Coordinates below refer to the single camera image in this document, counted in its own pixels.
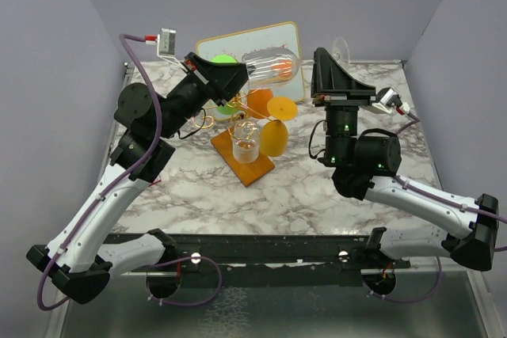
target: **glass cup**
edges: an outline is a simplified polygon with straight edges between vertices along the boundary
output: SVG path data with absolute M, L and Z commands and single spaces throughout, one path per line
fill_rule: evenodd
M 258 125 L 250 119 L 236 122 L 231 134 L 232 155 L 242 164 L 254 162 L 259 157 L 261 132 Z

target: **yellow disc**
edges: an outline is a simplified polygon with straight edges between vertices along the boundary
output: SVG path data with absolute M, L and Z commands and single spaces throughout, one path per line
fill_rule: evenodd
M 271 120 L 261 129 L 261 153 L 271 158 L 284 154 L 287 148 L 288 131 L 284 122 Z
M 274 97 L 268 102 L 269 115 L 279 120 L 294 119 L 298 113 L 298 107 L 294 101 L 287 97 Z

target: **wooden board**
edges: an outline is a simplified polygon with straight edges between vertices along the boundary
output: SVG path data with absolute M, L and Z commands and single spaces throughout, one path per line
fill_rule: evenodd
M 212 145 L 246 187 L 275 168 L 273 162 L 265 154 L 259 154 L 257 160 L 250 164 L 237 162 L 232 155 L 231 135 L 227 130 L 212 138 Z
M 298 27 L 295 23 L 288 21 L 276 25 L 250 29 L 231 33 L 230 35 L 212 37 L 199 41 L 196 46 L 197 54 L 203 59 L 212 60 L 217 55 L 229 55 L 236 61 L 241 62 L 245 53 L 265 49 L 267 47 L 286 47 L 294 52 L 298 58 L 301 58 L 299 49 Z M 248 93 L 248 85 L 242 89 Z M 273 89 L 275 97 L 282 96 L 291 98 L 294 102 L 301 101 L 304 98 L 304 80 L 303 71 L 283 86 Z M 219 112 L 216 108 L 211 108 L 207 112 L 215 120 L 228 120 L 230 115 Z

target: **black cable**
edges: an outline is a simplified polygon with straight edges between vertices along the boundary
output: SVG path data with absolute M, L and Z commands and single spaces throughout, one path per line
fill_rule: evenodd
M 192 131 L 192 132 L 189 132 L 187 135 L 185 135 L 185 136 L 183 136 L 183 137 L 181 137 L 181 132 L 178 130 L 178 132 L 177 132 L 177 137 L 178 137 L 179 139 L 181 139 L 181 140 L 183 140 L 183 139 L 187 139 L 187 138 L 189 138 L 190 136 L 195 135 L 197 132 L 199 132 L 200 130 L 202 130 L 202 129 L 203 129 L 203 127 L 204 127 L 204 123 L 206 123 L 206 110 L 205 110 L 204 108 L 202 108 L 202 109 L 201 109 L 201 111 L 204 113 L 204 116 L 203 116 L 203 123 L 200 125 L 200 127 L 199 127 L 199 128 L 197 128 L 196 130 Z
M 326 120 L 319 120 L 315 125 L 314 125 L 314 129 L 311 130 L 311 134 L 310 134 L 310 141 L 308 142 L 308 156 L 310 156 L 310 158 L 313 158 L 314 160 L 317 159 L 317 157 L 322 153 L 322 152 L 326 152 L 326 150 L 320 150 L 317 154 L 312 154 L 311 153 L 311 142 L 313 141 L 314 139 L 314 134 L 315 134 L 315 130 L 317 130 L 317 127 L 320 123 L 322 122 L 325 122 Z

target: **marble table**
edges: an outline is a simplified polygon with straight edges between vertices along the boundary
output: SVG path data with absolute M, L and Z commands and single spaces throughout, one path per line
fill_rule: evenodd
M 166 95 L 182 78 L 167 63 L 145 63 L 156 90 Z M 350 74 L 377 89 L 394 87 L 405 101 L 412 99 L 400 63 L 352 65 Z M 274 158 L 276 168 L 248 188 L 232 173 L 210 143 L 225 128 L 217 123 L 190 139 L 171 139 L 177 148 L 159 184 L 148 188 L 127 209 L 115 233 L 144 233 L 161 228 L 182 234 L 369 234 L 374 227 L 418 228 L 428 223 L 382 204 L 346 199 L 336 192 L 333 170 L 311 160 L 307 153 L 312 127 L 323 118 L 323 108 L 309 99 L 311 68 L 304 68 L 307 99 L 298 104 L 298 116 L 287 122 L 286 153 Z M 139 72 L 134 82 L 142 82 Z M 408 120 L 395 113 L 378 116 L 360 111 L 359 131 L 381 127 L 391 131 Z M 193 126 L 185 126 L 190 131 Z M 318 129 L 314 150 L 324 144 Z M 123 133 L 119 129 L 116 139 Z M 399 172 L 422 183 L 436 185 L 432 161 L 418 125 L 400 135 L 402 165 Z

